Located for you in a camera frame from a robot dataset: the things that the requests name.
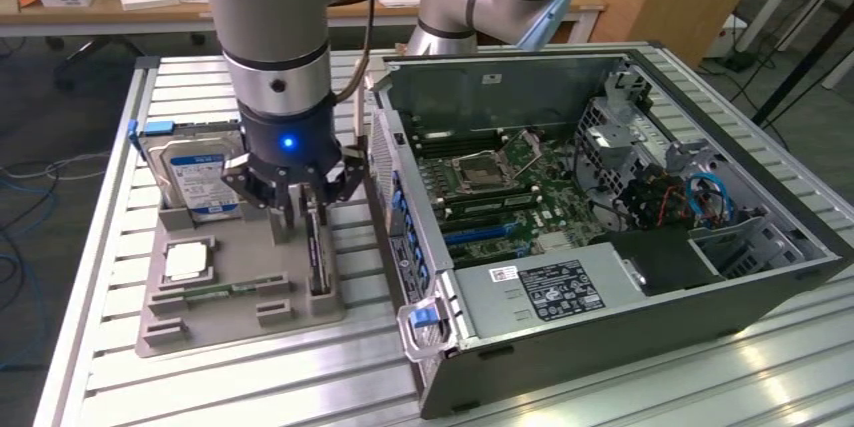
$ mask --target hard drive label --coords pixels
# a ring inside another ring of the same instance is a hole
[[[188,155],[169,159],[186,208],[197,214],[216,214],[237,208],[237,194],[220,179],[225,156]]]
[[[518,279],[536,316],[545,322],[604,308],[577,260],[520,270]]]

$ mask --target slotted aluminum surface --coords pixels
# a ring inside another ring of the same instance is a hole
[[[652,47],[641,51],[852,242],[849,206],[675,57]],[[356,53],[333,55],[336,89],[356,59]],[[156,120],[229,118],[232,95],[218,57],[162,59],[158,68],[136,71],[125,120],[145,114]],[[699,132],[668,101],[653,100],[653,112],[673,134],[696,138]],[[342,142],[352,140],[350,112],[350,104],[337,107]],[[332,215],[345,320],[304,333],[140,359],[133,343],[158,192],[121,135],[113,154],[35,425],[854,425],[851,269],[732,337],[465,415],[420,420],[362,192]]]

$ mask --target blue network cable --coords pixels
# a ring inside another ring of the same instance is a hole
[[[19,266],[21,275],[23,275],[23,277],[26,277],[26,279],[29,280],[33,296],[35,298],[35,310],[38,311],[39,317],[38,332],[35,333],[35,336],[18,352],[0,363],[0,371],[2,371],[10,365],[14,365],[14,363],[17,363],[29,354],[29,352],[38,347],[38,344],[41,344],[41,341],[43,340],[43,337],[46,335],[47,316],[43,309],[43,295],[41,294],[41,286],[38,285],[38,279],[35,278],[35,273],[33,272],[31,268],[14,256],[0,254],[0,258],[14,262]]]
[[[41,195],[46,195],[47,197],[47,206],[43,209],[43,212],[41,213],[38,220],[35,220],[31,224],[29,224],[26,227],[19,229],[17,232],[9,232],[9,237],[15,239],[15,238],[19,238],[22,235],[26,235],[33,229],[35,229],[41,225],[41,223],[47,219],[47,217],[53,214],[53,209],[55,208],[55,195],[49,190],[30,189],[27,187],[21,187],[19,185],[13,184],[3,179],[0,179],[0,184],[5,185],[9,189],[15,190],[18,192],[25,192],[29,194],[41,194]]]
[[[691,175],[691,177],[688,177],[688,181],[684,183],[684,194],[688,198],[688,205],[691,207],[691,210],[696,213],[696,215],[699,216],[704,215],[703,209],[700,208],[699,204],[696,203],[696,200],[693,199],[693,189],[691,187],[691,184],[695,180],[707,180],[708,182],[715,184],[715,186],[717,187],[717,190],[720,191],[720,198],[725,206],[727,216],[729,220],[735,219],[735,208],[732,207],[732,201],[729,200],[729,196],[725,193],[725,185],[723,184],[723,181],[716,175],[708,174],[705,172],[700,172]]]

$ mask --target blue led light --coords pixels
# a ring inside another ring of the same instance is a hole
[[[281,137],[281,148],[290,150],[293,147],[296,147],[296,139],[290,136]]]

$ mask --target hard drive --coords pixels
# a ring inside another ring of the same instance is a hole
[[[236,122],[149,122],[138,146],[165,208],[186,208],[194,222],[240,217],[240,199],[220,179],[225,160],[244,153]]]

